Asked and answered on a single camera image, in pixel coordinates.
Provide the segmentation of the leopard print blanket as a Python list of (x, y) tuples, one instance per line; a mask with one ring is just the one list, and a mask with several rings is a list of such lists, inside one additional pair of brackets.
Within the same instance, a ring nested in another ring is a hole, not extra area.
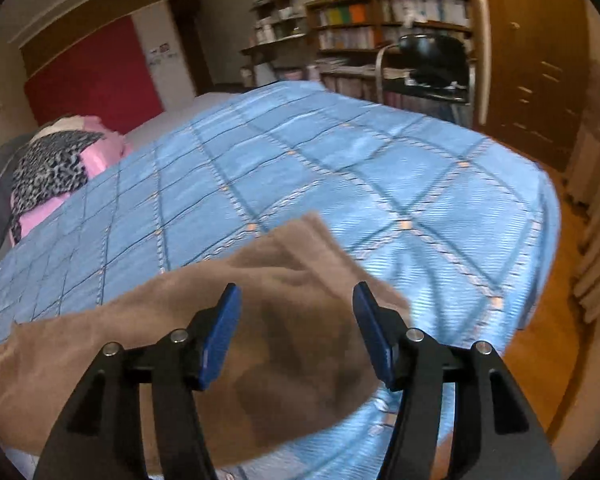
[(17, 245), (23, 238), (20, 218), (61, 194), (71, 193), (88, 180), (81, 154), (104, 135), (64, 130), (29, 144), (12, 174), (12, 221), (9, 232)]

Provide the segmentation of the brown fleece pants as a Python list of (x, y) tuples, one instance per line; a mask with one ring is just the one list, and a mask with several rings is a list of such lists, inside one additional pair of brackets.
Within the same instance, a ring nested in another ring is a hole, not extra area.
[(0, 441), (41, 453), (104, 344), (154, 344), (214, 306), (230, 283), (242, 291), (237, 330), (220, 377), (196, 397), (212, 462), (234, 466), (334, 426), (379, 386), (352, 310), (359, 282), (383, 306), (410, 313), (400, 292), (359, 266), (319, 216), (306, 214), (100, 307), (18, 325), (0, 344)]

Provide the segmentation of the red wall panel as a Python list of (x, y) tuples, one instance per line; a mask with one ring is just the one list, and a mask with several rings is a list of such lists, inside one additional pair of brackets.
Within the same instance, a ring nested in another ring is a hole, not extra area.
[(119, 18), (37, 70), (24, 93), (40, 125), (68, 115), (97, 116), (128, 133), (163, 112), (132, 18)]

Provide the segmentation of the wooden wardrobe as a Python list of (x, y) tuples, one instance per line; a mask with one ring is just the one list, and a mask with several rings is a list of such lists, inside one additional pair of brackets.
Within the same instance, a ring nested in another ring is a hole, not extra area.
[(488, 0), (491, 85), (484, 130), (562, 171), (588, 86), (584, 0)]

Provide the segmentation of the wooden bookshelf with books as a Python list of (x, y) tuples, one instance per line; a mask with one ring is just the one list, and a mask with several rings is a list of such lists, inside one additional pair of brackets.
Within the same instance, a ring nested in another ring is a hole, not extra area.
[[(433, 32), (460, 40), (474, 62), (479, 84), (479, 0), (308, 0), (311, 44), (316, 58), (309, 76), (344, 96), (375, 101), (378, 50), (409, 32)], [(385, 105), (452, 122), (441, 103), (388, 93)]]

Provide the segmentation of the black chair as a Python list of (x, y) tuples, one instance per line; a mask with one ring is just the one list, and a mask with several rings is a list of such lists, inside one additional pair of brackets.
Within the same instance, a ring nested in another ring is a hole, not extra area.
[(465, 45), (433, 32), (409, 32), (381, 47), (375, 58), (374, 83), (379, 104), (388, 93), (444, 104), (452, 123), (472, 127), (476, 69)]

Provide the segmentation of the pink blanket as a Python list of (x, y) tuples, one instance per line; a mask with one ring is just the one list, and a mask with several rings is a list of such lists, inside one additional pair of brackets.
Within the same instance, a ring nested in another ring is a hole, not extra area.
[[(109, 167), (114, 166), (120, 162), (122, 158), (125, 158), (126, 155), (131, 153), (131, 145), (124, 140), (124, 136), (117, 131), (108, 129), (97, 116), (73, 115), (61, 117), (38, 130), (38, 132), (32, 136), (28, 145), (43, 136), (48, 136), (54, 132), (64, 130), (84, 130), (89, 132), (100, 132), (104, 135), (102, 140), (97, 141), (81, 154), (88, 177), (87, 182), (95, 179)], [(76, 190), (71, 193), (53, 197), (47, 202), (42, 203), (42, 205), (37, 206), (24, 214), (20, 218), (20, 223), (23, 227), (23, 237), (26, 237), (36, 226), (65, 203), (72, 194), (78, 191), (79, 190)]]

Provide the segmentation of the blue checked quilt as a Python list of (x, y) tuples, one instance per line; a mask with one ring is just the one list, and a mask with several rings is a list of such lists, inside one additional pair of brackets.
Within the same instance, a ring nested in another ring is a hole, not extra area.
[[(538, 302), (560, 226), (548, 175), (486, 136), (279, 82), (126, 156), (23, 237), (0, 263), (0, 344), (18, 325), (100, 307), (306, 214), (400, 292), (406, 326), (446, 346), (484, 340), (501, 359)], [(402, 394), (378, 382), (338, 424), (234, 466), (212, 462), (212, 479), (381, 479)], [(140, 385), (145, 479), (165, 479), (150, 404)], [(430, 476), (451, 479), (454, 414), (446, 384)], [(0, 441), (0, 479), (20, 477), (14, 451)], [(23, 452), (32, 478), (42, 452)]]

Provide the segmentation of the small wooden shelf desk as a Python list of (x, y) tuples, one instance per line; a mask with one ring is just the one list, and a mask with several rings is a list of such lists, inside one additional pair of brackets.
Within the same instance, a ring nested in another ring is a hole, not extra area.
[(280, 80), (306, 78), (309, 64), (309, 25), (301, 0), (253, 0), (254, 22), (249, 46), (240, 53), (246, 64), (240, 69), (248, 89)]

